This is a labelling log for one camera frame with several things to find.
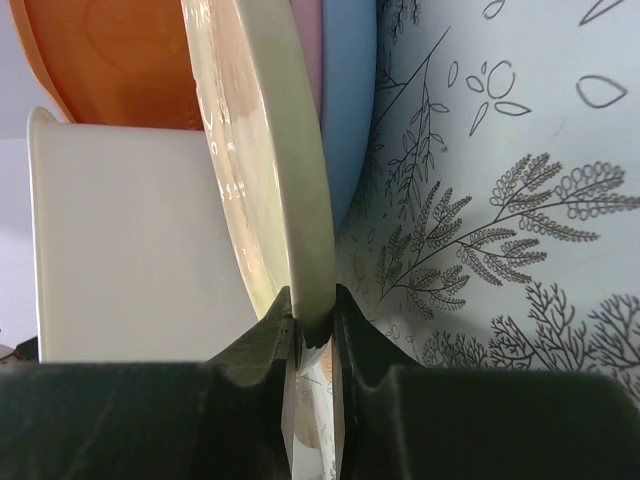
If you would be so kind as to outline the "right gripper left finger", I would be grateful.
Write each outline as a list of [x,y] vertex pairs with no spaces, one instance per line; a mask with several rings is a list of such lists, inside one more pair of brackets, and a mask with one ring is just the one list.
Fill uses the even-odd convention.
[[265,317],[195,363],[1,369],[5,479],[288,479],[297,332],[282,289]]

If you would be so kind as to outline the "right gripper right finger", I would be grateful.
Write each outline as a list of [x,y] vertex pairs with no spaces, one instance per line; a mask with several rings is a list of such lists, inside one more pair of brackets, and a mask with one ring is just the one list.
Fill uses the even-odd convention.
[[639,415],[597,374],[426,368],[363,315],[333,310],[341,479],[635,479]]

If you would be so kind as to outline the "cream plate with sprig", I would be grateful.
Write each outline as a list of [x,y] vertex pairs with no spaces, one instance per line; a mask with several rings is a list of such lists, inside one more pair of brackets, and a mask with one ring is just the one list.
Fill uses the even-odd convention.
[[321,132],[286,1],[182,5],[204,130],[258,315],[282,289],[310,349],[331,334],[334,229]]

